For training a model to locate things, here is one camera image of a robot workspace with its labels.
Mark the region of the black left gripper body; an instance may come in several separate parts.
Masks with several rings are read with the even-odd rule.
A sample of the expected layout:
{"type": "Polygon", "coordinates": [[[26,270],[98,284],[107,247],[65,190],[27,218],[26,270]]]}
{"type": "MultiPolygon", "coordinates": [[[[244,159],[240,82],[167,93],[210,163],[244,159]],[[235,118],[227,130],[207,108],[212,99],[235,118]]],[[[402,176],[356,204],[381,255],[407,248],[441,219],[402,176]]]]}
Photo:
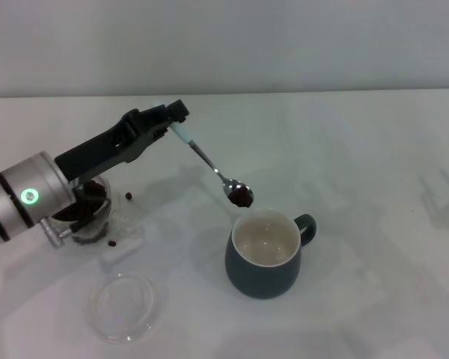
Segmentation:
{"type": "Polygon", "coordinates": [[[133,109],[112,128],[55,157],[67,180],[89,180],[120,163],[130,163],[150,146],[148,111],[133,109]]]}

